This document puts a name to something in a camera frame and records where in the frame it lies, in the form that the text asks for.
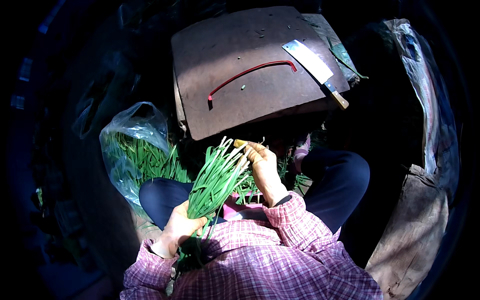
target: cleaver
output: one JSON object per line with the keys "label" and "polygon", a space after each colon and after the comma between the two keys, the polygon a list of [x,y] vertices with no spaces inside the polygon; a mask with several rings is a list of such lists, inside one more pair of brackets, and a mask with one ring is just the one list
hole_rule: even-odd
{"label": "cleaver", "polygon": [[295,39],[283,45],[282,48],[293,56],[320,84],[325,85],[342,110],[348,107],[348,102],[328,81],[333,76],[332,70],[313,51]]}

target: dark blue pants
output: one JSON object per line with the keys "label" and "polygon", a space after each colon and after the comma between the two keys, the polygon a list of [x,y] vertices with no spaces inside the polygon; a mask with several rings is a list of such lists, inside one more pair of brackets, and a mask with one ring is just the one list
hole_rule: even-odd
{"label": "dark blue pants", "polygon": [[[332,232],[347,220],[367,190],[370,168],[358,154],[316,148],[303,158],[302,172],[313,180],[304,200],[307,210]],[[188,199],[193,183],[165,178],[147,180],[140,188],[140,204],[161,229],[173,208]],[[218,223],[225,222],[218,218]]]}

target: hand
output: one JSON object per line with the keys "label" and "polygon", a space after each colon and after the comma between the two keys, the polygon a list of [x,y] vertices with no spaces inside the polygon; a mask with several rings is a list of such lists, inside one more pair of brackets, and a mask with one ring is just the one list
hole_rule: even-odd
{"label": "hand", "polygon": [[[244,143],[245,141],[235,140],[234,145],[238,147]],[[248,154],[248,159],[252,162],[255,184],[264,195],[268,207],[273,207],[278,201],[288,196],[288,191],[280,181],[276,170],[276,155],[261,144],[253,142],[247,143],[244,151],[246,152],[249,148],[252,148]]]}
{"label": "hand", "polygon": [[198,219],[187,218],[188,200],[176,206],[173,209],[170,219],[162,234],[150,249],[158,256],[163,258],[172,258],[177,249],[192,234],[197,231],[197,235],[202,235],[202,227],[207,223],[206,217]]}

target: wooden cutting board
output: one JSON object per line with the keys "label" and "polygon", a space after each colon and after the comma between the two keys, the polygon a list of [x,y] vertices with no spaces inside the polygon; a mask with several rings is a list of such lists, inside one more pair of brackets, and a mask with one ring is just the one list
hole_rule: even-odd
{"label": "wooden cutting board", "polygon": [[[335,107],[309,73],[283,50],[282,45],[293,39],[304,43],[328,65],[334,73],[330,82],[338,92],[349,89],[328,46],[293,7],[235,12],[176,33],[171,39],[174,71],[192,138],[201,140],[304,104],[304,109],[297,111]],[[217,91],[209,109],[208,95],[224,81],[276,60],[290,60],[298,71],[276,65],[243,75]]]}

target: pink plaid shirt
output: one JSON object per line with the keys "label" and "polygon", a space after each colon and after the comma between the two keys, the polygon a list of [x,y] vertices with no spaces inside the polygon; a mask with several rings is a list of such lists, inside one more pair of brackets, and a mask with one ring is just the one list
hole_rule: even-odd
{"label": "pink plaid shirt", "polygon": [[[335,234],[305,210],[302,197],[263,207],[270,222],[217,224],[205,251],[212,261],[175,282],[172,299],[382,299],[378,284],[357,267]],[[178,256],[162,259],[144,240],[125,271],[121,299],[167,299]]]}

